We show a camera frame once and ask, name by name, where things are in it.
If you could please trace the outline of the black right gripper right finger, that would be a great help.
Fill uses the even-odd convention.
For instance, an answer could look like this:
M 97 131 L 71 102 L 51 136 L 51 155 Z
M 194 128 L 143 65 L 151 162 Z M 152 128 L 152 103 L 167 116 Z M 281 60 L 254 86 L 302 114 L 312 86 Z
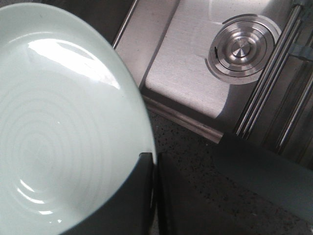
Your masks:
M 159 221 L 169 235 L 298 235 L 301 221 L 220 174 L 210 157 L 160 154 Z

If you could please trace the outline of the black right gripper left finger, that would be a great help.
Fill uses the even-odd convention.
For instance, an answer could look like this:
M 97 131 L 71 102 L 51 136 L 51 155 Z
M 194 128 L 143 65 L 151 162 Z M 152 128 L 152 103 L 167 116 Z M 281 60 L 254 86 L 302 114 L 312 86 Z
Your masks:
M 118 191 L 96 212 L 63 234 L 149 234 L 155 212 L 154 169 L 152 153 L 139 154 L 135 167 Z

